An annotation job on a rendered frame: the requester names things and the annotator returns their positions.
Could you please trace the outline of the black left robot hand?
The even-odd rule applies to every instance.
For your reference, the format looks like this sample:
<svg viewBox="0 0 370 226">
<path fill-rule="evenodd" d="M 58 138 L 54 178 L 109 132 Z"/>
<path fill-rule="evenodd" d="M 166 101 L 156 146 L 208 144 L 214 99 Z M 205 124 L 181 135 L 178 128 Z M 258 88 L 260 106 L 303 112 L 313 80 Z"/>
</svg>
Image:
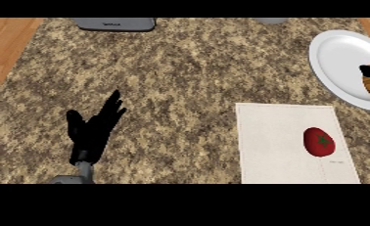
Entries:
<svg viewBox="0 0 370 226">
<path fill-rule="evenodd" d="M 104 153 L 110 133 L 128 111 L 122 107 L 121 92 L 115 91 L 109 97 L 101 111 L 85 120 L 76 110 L 67 111 L 69 136 L 75 142 L 70 163 L 76 165 L 79 162 L 97 164 Z"/>
</svg>

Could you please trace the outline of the white round plate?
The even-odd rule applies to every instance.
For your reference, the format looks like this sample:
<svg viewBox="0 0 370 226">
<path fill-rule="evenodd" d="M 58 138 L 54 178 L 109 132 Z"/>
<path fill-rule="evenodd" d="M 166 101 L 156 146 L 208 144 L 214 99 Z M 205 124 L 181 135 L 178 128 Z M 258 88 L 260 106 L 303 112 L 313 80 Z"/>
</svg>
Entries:
<svg viewBox="0 0 370 226">
<path fill-rule="evenodd" d="M 334 94 L 370 111 L 370 92 L 360 67 L 370 65 L 370 38 L 349 30 L 329 30 L 313 39 L 309 49 L 312 69 Z"/>
</svg>

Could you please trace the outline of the white rectangular placemat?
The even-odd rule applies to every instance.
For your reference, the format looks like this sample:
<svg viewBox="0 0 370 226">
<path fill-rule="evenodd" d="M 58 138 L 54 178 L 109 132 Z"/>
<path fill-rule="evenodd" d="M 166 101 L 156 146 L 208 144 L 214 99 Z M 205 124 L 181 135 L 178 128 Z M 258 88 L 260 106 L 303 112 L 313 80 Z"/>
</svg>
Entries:
<svg viewBox="0 0 370 226">
<path fill-rule="evenodd" d="M 242 183 L 360 183 L 332 106 L 238 103 Z M 325 131 L 335 152 L 314 157 L 304 132 Z"/>
</svg>

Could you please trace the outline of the red tomato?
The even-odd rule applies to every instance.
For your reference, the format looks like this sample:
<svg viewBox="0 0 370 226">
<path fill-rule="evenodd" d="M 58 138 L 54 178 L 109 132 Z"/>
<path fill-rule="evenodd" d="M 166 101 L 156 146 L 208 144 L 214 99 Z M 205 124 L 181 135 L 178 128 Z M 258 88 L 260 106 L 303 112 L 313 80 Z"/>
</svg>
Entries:
<svg viewBox="0 0 370 226">
<path fill-rule="evenodd" d="M 304 146 L 314 157 L 326 157 L 337 151 L 337 142 L 332 136 L 317 127 L 304 132 Z"/>
</svg>

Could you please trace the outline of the grey round object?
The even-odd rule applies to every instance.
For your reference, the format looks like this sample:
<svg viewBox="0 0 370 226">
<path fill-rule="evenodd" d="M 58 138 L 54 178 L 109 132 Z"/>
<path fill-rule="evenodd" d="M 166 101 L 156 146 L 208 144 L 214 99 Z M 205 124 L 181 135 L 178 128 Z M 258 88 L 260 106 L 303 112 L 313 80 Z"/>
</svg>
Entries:
<svg viewBox="0 0 370 226">
<path fill-rule="evenodd" d="M 255 18 L 255 20 L 267 24 L 280 24 L 280 23 L 286 23 L 289 18 Z"/>
</svg>

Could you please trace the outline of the dark grey flat appliance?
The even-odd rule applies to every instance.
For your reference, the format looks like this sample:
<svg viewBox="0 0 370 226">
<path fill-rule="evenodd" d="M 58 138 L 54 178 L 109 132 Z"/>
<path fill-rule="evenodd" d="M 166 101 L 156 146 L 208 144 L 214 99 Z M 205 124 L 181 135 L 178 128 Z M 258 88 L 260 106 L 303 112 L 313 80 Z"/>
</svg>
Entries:
<svg viewBox="0 0 370 226">
<path fill-rule="evenodd" d="M 156 27 L 156 18 L 73 18 L 84 30 L 146 32 Z"/>
</svg>

